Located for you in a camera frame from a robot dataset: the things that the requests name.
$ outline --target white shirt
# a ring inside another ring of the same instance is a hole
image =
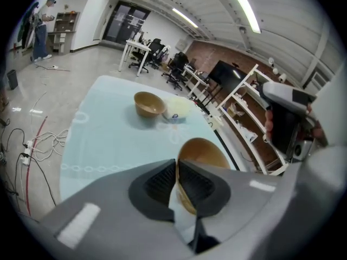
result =
[[[38,11],[37,14],[38,14],[39,19],[42,20],[42,16],[43,16],[43,15],[46,15],[46,17],[49,17],[48,13],[49,13],[49,7],[45,4],[45,5],[43,5],[43,7]],[[47,22],[42,21],[42,25],[46,25],[46,24],[47,24]]]

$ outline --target polished concrete floor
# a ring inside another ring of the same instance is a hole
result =
[[[161,77],[161,71],[150,67],[150,72],[146,73],[144,71],[140,77],[136,77],[136,68],[128,69],[127,65],[123,65],[122,71],[119,72],[121,53],[122,51],[111,48],[94,47],[64,56],[53,56],[48,60],[37,63],[47,68],[58,66],[59,69],[70,71],[45,70],[31,64],[18,72],[18,87],[8,91],[11,102],[1,114],[2,119],[10,118],[11,120],[10,125],[3,134],[3,142],[6,144],[9,134],[14,128],[24,130],[25,142],[31,140],[38,133],[45,117],[47,118],[41,133],[51,131],[58,134],[69,128],[80,102],[84,99],[94,81],[101,75],[142,83],[180,96],[188,94],[186,89],[183,89],[183,91],[174,90],[172,84],[166,83],[166,77]],[[16,160],[18,155],[24,152],[22,141],[23,133],[14,131],[9,141],[9,151],[7,153],[7,173],[12,183],[15,181]],[[51,146],[52,139],[45,141],[39,149],[44,151],[51,148]],[[57,151],[62,153],[63,148],[57,147]],[[56,153],[53,153],[47,160],[40,162],[57,203],[60,201],[60,163],[61,156]],[[18,202],[20,211],[26,215],[28,210],[24,203],[23,192],[25,193],[27,170],[26,166],[18,164],[16,180],[16,189],[20,198]],[[42,218],[54,207],[42,172],[34,162],[31,162],[30,165],[28,197],[30,213],[35,219]]]

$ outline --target glass door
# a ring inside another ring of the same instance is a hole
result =
[[[107,24],[104,40],[126,44],[135,37],[148,17],[149,10],[135,4],[119,2]]]

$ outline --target trash can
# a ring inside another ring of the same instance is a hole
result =
[[[13,69],[7,73],[7,78],[9,79],[10,89],[15,89],[18,86],[17,73]]]

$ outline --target wooden bowl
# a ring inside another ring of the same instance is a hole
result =
[[[155,118],[165,112],[164,101],[152,93],[135,93],[134,100],[137,114],[145,118]]]
[[[178,173],[179,160],[192,160],[199,163],[216,166],[221,168],[230,168],[229,162],[224,153],[212,142],[202,138],[194,138],[187,141],[181,148],[176,166],[176,183],[178,185],[177,197],[183,207],[191,214],[196,215],[196,210],[190,202],[183,187],[180,185]]]

